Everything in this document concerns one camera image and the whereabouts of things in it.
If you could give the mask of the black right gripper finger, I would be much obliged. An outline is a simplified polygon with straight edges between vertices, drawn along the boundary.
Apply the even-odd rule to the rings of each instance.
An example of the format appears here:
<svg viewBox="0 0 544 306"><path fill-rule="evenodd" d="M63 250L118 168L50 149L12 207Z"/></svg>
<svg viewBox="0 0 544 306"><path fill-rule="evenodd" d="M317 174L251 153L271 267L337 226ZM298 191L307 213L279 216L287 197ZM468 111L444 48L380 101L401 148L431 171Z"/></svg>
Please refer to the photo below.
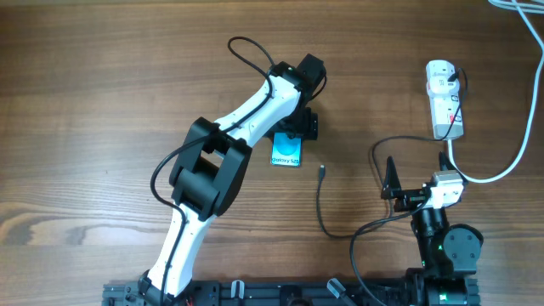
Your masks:
<svg viewBox="0 0 544 306"><path fill-rule="evenodd" d="M392 156L387 158L386 174L382 184L383 191L401 190L399 176Z"/></svg>
<svg viewBox="0 0 544 306"><path fill-rule="evenodd" d="M456 171L462 178L462 184L468 185L468 180L466 179L466 177L461 174L459 170L456 169L456 167L451 163L450 159L443 151L439 153L439 167L441 171Z"/></svg>

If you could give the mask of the blue Galaxy smartphone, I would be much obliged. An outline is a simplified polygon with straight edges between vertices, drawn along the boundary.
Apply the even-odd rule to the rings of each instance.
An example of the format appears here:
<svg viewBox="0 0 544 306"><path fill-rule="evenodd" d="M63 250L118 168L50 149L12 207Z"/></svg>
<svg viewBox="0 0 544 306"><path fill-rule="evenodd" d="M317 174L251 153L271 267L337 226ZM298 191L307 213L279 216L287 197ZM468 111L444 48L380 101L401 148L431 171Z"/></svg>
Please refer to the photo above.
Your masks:
<svg viewBox="0 0 544 306"><path fill-rule="evenodd" d="M302 140L290 139L286 133L275 133L270 162L274 166L299 167L301 164Z"/></svg>

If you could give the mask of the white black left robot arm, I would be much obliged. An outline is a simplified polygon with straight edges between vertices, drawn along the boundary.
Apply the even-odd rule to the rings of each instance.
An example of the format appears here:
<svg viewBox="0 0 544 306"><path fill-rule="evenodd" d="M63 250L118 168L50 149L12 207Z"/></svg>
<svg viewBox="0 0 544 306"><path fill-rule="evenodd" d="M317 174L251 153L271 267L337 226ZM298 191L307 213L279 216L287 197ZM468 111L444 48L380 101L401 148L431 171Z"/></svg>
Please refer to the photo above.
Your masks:
<svg viewBox="0 0 544 306"><path fill-rule="evenodd" d="M213 221L238 196L254 145L287 138L300 145L318 137L318 116L308 103L327 81L323 60L307 54L296 65L271 61L264 79L246 102L215 121L190 126L183 144L157 165L150 190L173 214L156 263L139 280L148 305L173 305L193 279L194 264Z"/></svg>

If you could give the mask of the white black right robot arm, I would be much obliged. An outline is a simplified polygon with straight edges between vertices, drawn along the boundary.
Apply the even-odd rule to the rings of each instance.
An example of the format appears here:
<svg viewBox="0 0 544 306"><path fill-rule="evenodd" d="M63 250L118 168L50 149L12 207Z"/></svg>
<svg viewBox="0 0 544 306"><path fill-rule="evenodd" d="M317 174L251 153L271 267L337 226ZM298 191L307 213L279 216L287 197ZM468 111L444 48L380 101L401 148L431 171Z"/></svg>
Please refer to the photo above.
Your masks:
<svg viewBox="0 0 544 306"><path fill-rule="evenodd" d="M419 189L404 189L390 156L382 183L381 197L394 201L397 213L409 213L422 267L405 273L407 305L481 304L477 262L483 235L467 224L451 225L446 209L462 199L467 180L439 153L440 170Z"/></svg>

